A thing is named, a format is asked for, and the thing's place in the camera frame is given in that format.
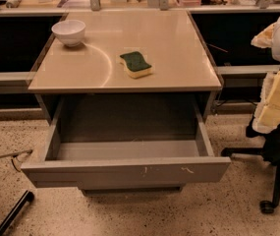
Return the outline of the black wheeled robot base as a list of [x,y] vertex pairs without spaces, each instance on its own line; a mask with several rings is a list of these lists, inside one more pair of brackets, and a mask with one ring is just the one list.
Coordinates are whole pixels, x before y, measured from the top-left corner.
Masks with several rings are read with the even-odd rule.
[[280,202],[280,124],[264,137],[265,143],[263,147],[225,147],[221,151],[221,155],[231,156],[235,153],[260,155],[264,161],[268,161],[276,167],[272,201],[261,201],[259,203],[260,211],[270,214],[274,212]]

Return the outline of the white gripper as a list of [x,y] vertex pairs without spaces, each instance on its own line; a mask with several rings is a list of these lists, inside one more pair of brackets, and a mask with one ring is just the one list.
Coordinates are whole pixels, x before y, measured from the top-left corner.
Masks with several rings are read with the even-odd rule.
[[[271,48],[272,57],[280,62],[280,17],[275,24],[257,34],[251,42],[258,48]],[[267,73],[262,84],[260,103],[252,120],[252,128],[259,133],[269,134],[280,124],[280,71]]]

